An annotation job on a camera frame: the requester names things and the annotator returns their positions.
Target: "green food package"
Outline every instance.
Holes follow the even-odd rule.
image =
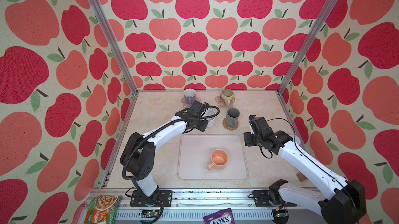
[[[85,224],[112,224],[122,196],[100,195],[92,199]]]

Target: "purple candy bag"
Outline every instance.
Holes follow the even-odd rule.
[[[233,212],[231,208],[217,211],[203,218],[205,224],[234,224]]]

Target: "snack bag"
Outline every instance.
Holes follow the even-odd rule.
[[[112,224],[121,196],[100,195],[91,200],[85,224]]]
[[[234,224],[232,209],[227,208],[207,215],[203,218],[203,221],[205,221],[205,224]]]

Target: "apple-patterned wallpaper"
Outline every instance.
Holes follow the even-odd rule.
[[[279,86],[325,1],[109,0],[102,4],[140,90],[264,90]],[[343,0],[335,10],[346,9]],[[328,19],[329,27],[339,25],[341,16]],[[107,46],[100,27],[95,37]],[[316,40],[309,58],[320,51]]]
[[[76,223],[131,91],[87,1],[0,0],[0,15],[0,224]]]
[[[300,63],[288,109],[307,150],[366,189],[360,223],[399,223],[399,0],[338,0]]]

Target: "gray mug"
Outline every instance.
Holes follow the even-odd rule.
[[[226,114],[226,125],[227,127],[236,129],[238,128],[238,117],[240,116],[240,111],[236,108],[231,108],[227,110]]]
[[[192,105],[196,100],[196,92],[194,89],[186,89],[184,91],[184,100],[187,104]]]

